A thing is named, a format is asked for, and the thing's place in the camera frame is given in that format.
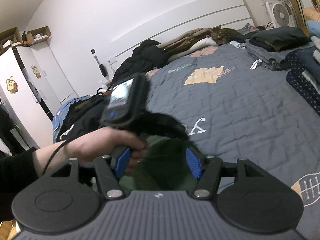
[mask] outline blue gripper pad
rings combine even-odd
[[[128,164],[130,161],[130,154],[131,154],[131,150],[130,150],[130,148],[127,148],[121,154],[121,156],[117,159],[116,168],[114,170],[115,177],[117,179],[120,179],[123,176],[124,171],[128,167]]]
[[[193,177],[195,177],[196,179],[200,179],[202,176],[200,160],[194,155],[194,153],[189,148],[186,149],[186,159]]]

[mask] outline bed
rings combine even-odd
[[[196,10],[208,2],[214,6]],[[155,24],[160,20],[164,26]],[[144,39],[164,42],[194,27],[238,29],[247,22],[252,20],[243,0],[199,0],[126,33],[111,43],[110,56],[121,62]],[[225,162],[246,157],[291,187],[305,207],[297,231],[318,240],[320,118],[286,81],[287,71],[251,70],[255,60],[231,44],[179,58],[151,77],[147,107],[183,123],[204,155]],[[220,190],[231,183],[222,179]]]

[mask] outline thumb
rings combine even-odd
[[[113,133],[113,142],[116,146],[124,145],[130,147],[133,150],[143,150],[146,146],[146,143],[142,142],[134,133],[128,132],[126,130],[113,130]]]

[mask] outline lit screen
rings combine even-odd
[[[115,86],[112,90],[108,108],[122,106],[127,103],[133,79]]]

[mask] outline white pillow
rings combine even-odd
[[[209,46],[215,46],[217,47],[218,44],[212,39],[212,38],[205,38],[205,39],[202,39],[200,41],[198,41],[196,44],[194,44],[190,49],[184,51],[184,52],[180,52],[178,54],[175,54],[175,55],[172,55],[169,59],[168,59],[168,62],[172,62],[178,58],[181,58],[185,55],[188,55],[192,52],[195,52],[199,49],[203,49],[205,47],[209,47]]]

